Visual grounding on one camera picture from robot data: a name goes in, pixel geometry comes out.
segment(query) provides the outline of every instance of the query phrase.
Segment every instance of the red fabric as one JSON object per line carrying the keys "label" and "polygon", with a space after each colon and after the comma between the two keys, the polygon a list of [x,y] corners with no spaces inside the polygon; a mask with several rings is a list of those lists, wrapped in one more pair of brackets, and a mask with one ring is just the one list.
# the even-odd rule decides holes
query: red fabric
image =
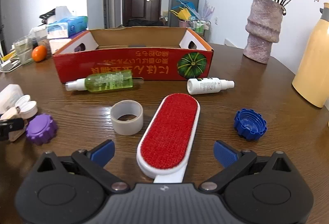
{"label": "red fabric", "polygon": [[162,104],[141,146],[141,155],[152,167],[168,169],[184,158],[198,104],[186,94],[171,94]]}

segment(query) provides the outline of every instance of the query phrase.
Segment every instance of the purple bottle cap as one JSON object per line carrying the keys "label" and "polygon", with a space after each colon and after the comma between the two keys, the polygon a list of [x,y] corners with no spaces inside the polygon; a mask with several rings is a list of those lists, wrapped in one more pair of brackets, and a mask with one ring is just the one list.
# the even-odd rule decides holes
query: purple bottle cap
{"label": "purple bottle cap", "polygon": [[48,114],[37,115],[26,128],[26,137],[36,145],[48,143],[57,131],[57,124]]}

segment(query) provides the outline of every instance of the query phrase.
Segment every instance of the orange fruit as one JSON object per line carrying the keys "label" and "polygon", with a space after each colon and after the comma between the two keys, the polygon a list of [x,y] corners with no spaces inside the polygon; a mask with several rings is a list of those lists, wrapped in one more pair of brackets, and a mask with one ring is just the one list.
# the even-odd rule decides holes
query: orange fruit
{"label": "orange fruit", "polygon": [[37,46],[32,51],[32,59],[35,62],[41,62],[47,57],[47,48],[45,46]]}

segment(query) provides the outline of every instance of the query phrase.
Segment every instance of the blue tissue package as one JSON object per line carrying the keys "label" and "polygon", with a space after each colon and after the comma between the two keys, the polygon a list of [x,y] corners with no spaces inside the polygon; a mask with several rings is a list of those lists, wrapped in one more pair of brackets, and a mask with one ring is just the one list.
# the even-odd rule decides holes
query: blue tissue package
{"label": "blue tissue package", "polygon": [[68,38],[86,29],[88,25],[87,16],[73,16],[64,18],[47,25],[47,39]]}

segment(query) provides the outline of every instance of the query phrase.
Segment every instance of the blue plastic cap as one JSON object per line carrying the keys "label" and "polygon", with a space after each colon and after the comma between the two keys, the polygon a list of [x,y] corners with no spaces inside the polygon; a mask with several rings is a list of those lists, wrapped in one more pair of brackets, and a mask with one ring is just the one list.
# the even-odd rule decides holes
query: blue plastic cap
{"label": "blue plastic cap", "polygon": [[114,156],[115,153],[115,144],[113,141],[109,141],[101,148],[97,149],[90,156],[90,160],[96,164],[104,167]]}
{"label": "blue plastic cap", "polygon": [[218,141],[213,145],[213,155],[224,168],[227,168],[239,159],[238,153],[234,153]]}
{"label": "blue plastic cap", "polygon": [[243,108],[234,118],[234,128],[246,140],[259,140],[267,130],[266,121],[254,110]]}

